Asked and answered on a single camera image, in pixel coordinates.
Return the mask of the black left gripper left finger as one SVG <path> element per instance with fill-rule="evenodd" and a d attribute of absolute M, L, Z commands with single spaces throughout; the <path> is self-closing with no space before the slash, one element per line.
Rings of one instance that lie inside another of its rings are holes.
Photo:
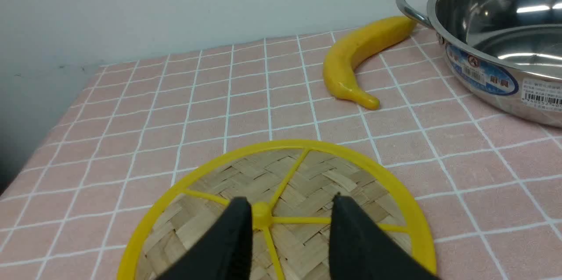
<path fill-rule="evenodd" d="M 252 209 L 235 197 L 202 237 L 158 280 L 249 280 L 252 267 Z"/>

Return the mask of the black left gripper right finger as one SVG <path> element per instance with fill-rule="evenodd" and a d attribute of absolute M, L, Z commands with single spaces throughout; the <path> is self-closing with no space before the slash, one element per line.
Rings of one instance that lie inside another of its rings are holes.
<path fill-rule="evenodd" d="M 400 248 L 350 196 L 333 198 L 329 236 L 332 280 L 437 280 Z"/>

